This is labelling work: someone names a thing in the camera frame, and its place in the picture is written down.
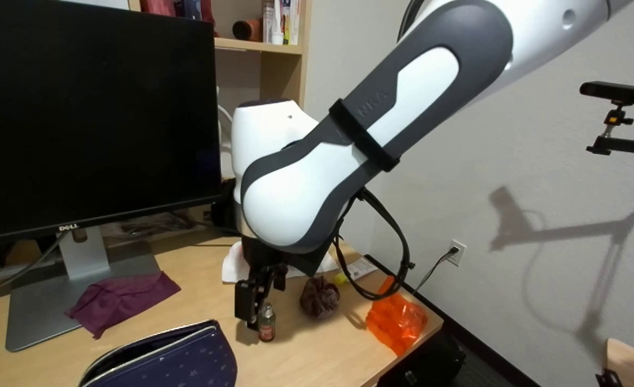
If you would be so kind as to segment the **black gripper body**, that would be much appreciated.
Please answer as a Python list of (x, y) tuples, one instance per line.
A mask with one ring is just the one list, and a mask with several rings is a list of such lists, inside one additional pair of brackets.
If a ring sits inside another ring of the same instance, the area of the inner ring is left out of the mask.
[(271, 270), (273, 270), (273, 264), (287, 266), (286, 254), (265, 245), (257, 239), (250, 239), (250, 237), (242, 237), (240, 245), (242, 245), (242, 258), (250, 264), (250, 277), (261, 289), (273, 289)]

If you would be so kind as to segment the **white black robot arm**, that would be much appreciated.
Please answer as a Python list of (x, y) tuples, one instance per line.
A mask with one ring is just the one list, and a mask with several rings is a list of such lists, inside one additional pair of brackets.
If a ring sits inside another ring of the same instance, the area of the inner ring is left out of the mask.
[(630, 3), (411, 0), (396, 48), (324, 119), (293, 102), (237, 108), (229, 150), (250, 276), (234, 286), (234, 316), (256, 327), (287, 270), (315, 273), (346, 206), (423, 135)]

